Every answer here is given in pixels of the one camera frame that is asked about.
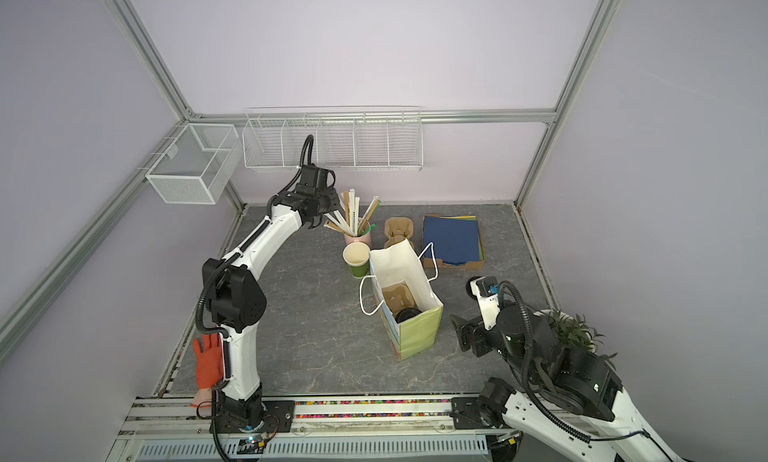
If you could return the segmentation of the single brown pulp cup carrier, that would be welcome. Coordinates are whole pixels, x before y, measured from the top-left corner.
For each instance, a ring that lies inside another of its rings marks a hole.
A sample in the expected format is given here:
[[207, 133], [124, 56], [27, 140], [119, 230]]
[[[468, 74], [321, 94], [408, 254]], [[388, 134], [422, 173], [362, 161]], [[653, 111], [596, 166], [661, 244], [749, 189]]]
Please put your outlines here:
[[394, 316], [406, 307], [417, 307], [415, 298], [405, 283], [384, 287], [382, 293], [387, 307]]

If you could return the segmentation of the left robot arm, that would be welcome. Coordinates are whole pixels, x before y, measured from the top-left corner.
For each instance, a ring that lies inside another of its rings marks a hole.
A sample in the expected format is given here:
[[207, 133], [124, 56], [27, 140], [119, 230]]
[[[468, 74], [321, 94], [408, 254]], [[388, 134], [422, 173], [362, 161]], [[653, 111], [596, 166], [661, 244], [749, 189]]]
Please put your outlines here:
[[230, 252], [202, 266], [203, 287], [195, 306], [193, 342], [198, 390], [208, 392], [216, 429], [232, 424], [255, 431], [265, 423], [257, 368], [257, 329], [267, 308], [262, 271], [304, 225], [314, 228], [340, 208], [335, 172], [304, 163], [270, 198], [260, 224]]

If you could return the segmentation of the green paper cup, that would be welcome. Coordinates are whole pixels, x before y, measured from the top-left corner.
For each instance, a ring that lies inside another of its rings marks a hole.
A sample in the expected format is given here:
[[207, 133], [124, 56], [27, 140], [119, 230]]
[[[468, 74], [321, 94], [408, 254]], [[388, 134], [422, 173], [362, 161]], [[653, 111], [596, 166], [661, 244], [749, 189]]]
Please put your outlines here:
[[352, 242], [344, 248], [342, 257], [351, 274], [362, 279], [370, 271], [370, 247], [364, 242]]

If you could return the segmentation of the black paper cup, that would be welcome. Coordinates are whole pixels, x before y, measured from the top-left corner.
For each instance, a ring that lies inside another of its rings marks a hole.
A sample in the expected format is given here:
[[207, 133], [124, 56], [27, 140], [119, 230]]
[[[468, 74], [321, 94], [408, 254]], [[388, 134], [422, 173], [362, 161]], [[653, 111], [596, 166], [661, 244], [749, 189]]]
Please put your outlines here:
[[416, 307], [406, 307], [399, 311], [395, 316], [395, 321], [397, 324], [402, 324], [403, 322], [417, 317], [421, 314], [421, 310]]

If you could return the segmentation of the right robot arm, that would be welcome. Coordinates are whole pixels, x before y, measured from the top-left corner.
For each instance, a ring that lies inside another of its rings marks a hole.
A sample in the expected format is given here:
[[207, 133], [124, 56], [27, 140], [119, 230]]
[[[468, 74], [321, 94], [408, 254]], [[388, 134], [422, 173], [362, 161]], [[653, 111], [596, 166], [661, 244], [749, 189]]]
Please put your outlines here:
[[573, 461], [678, 461], [678, 455], [635, 407], [598, 333], [579, 317], [533, 311], [516, 303], [490, 320], [451, 318], [459, 348], [495, 353], [513, 379], [489, 378], [475, 397], [455, 397], [458, 429], [511, 430], [492, 442], [511, 459], [525, 435]]

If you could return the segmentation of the green paper gift bag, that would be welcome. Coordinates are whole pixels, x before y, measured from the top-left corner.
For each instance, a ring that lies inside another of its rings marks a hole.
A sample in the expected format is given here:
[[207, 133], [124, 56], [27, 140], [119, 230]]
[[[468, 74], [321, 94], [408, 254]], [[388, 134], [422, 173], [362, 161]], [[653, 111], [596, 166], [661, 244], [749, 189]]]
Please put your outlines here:
[[431, 286], [438, 275], [428, 275], [425, 270], [436, 267], [433, 243], [422, 252], [416, 252], [408, 241], [370, 252], [369, 273], [359, 289], [367, 282], [372, 284], [374, 306], [366, 308], [360, 295], [360, 309], [367, 316], [380, 315], [400, 361], [435, 343], [443, 303]]

